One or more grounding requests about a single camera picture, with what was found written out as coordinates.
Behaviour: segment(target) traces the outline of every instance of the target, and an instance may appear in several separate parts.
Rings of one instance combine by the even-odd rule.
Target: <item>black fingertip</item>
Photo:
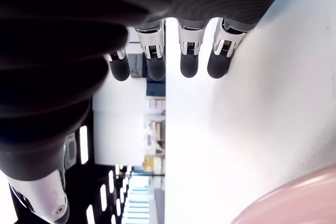
[[[166,62],[161,58],[147,59],[148,73],[155,81],[161,81],[166,76]]]
[[[227,58],[225,55],[215,55],[214,51],[212,50],[209,62],[208,62],[208,74],[214,78],[219,79],[223,77],[229,70],[231,59],[233,55],[230,58]]]
[[[110,62],[111,71],[113,76],[118,81],[126,81],[130,76],[130,66],[128,64],[128,58],[125,56],[122,60],[113,60]]]
[[[194,77],[198,71],[198,55],[184,55],[181,53],[180,70],[184,77]]]

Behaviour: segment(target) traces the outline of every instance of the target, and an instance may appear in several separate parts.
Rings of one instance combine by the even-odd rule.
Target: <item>pink object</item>
[[[289,182],[261,197],[232,224],[335,224],[336,166]]]

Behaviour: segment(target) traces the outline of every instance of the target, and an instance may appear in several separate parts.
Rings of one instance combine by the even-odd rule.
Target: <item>white wall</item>
[[[129,41],[139,41],[133,28],[129,28],[129,34]],[[132,43],[126,47],[128,54],[141,52],[140,44]],[[142,166],[143,116],[161,112],[149,108],[146,78],[129,77],[120,82],[109,71],[104,85],[93,96],[93,111],[95,162],[102,165]]]
[[[187,79],[166,21],[166,223],[230,223],[336,162],[336,0],[276,0],[219,80],[206,71],[215,25]]]

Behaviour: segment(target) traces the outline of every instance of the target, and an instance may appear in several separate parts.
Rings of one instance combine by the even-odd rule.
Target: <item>fluorescent light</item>
[[[116,171],[116,175],[119,175],[119,172],[120,172],[119,165],[115,165],[115,171]]]
[[[80,158],[82,164],[85,164],[89,160],[88,128],[86,126],[82,126],[79,129],[79,139],[80,139]]]
[[[126,178],[124,178],[124,179],[122,180],[122,189],[124,190],[124,192],[127,191]]]
[[[149,224],[149,219],[126,219],[127,224]]]
[[[120,188],[120,202],[124,203],[124,200],[125,200],[125,198],[124,198],[124,190],[122,188]]]
[[[142,207],[129,207],[127,208],[127,212],[149,212],[149,208],[142,208]]]
[[[100,200],[101,200],[101,210],[105,211],[107,208],[106,186],[105,185],[102,185],[100,187]]]
[[[131,194],[148,194],[148,191],[136,191],[136,190],[133,190],[133,191],[131,191]]]
[[[116,206],[117,206],[117,216],[120,216],[120,213],[121,213],[121,208],[120,208],[120,199],[117,199],[115,201],[116,203]]]
[[[112,215],[112,218],[111,218],[111,223],[112,224],[116,224],[116,221],[115,221],[116,219],[115,218],[116,218],[115,215]]]
[[[148,203],[129,203],[130,207],[149,207]]]
[[[149,218],[149,213],[148,212],[128,212],[127,218],[131,217],[131,218]]]
[[[11,191],[6,175],[0,171],[0,209],[1,218],[4,223],[15,223],[17,221]]]
[[[113,171],[109,172],[109,185],[110,185],[110,193],[114,191],[114,179],[113,179]]]
[[[86,218],[88,219],[88,224],[95,224],[92,205],[86,210]]]

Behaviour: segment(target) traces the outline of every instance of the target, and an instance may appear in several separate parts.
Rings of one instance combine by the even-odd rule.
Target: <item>robotic hand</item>
[[[181,48],[180,70],[183,76],[191,78],[198,71],[198,54],[209,20],[191,21],[178,19],[177,21]]]
[[[164,19],[143,23],[135,27],[147,59],[148,73],[155,81],[166,75],[164,57]]]
[[[161,80],[164,20],[177,18],[181,72],[190,78],[208,21],[222,17],[207,67],[220,78],[273,1],[0,0],[0,170],[17,198],[49,223],[67,221],[65,138],[107,76],[103,55],[116,79],[129,76],[126,27],[135,27],[149,74]]]
[[[118,81],[126,81],[130,76],[130,66],[126,55],[125,48],[121,48],[111,54],[105,54],[104,57],[108,60],[113,76]]]
[[[218,20],[213,50],[207,66],[208,74],[212,78],[221,78],[228,72],[234,49],[237,48],[245,34],[256,26],[256,24],[246,26],[240,22],[233,23],[236,26],[230,25],[229,20],[223,18]]]

